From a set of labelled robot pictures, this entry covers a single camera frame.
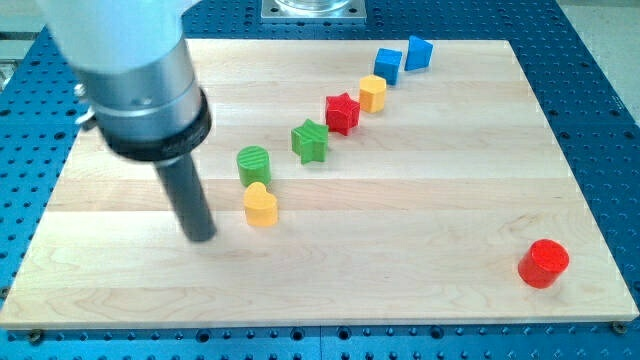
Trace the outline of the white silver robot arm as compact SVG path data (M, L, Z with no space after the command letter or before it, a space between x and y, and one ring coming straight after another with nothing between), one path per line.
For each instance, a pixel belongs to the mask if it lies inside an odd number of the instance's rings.
M106 143L138 161L191 152L211 118L182 15L197 0L38 0Z

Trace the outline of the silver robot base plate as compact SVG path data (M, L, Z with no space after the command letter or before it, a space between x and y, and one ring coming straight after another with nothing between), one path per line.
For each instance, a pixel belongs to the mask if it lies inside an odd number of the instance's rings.
M365 0L261 0L262 23L360 24L367 19Z

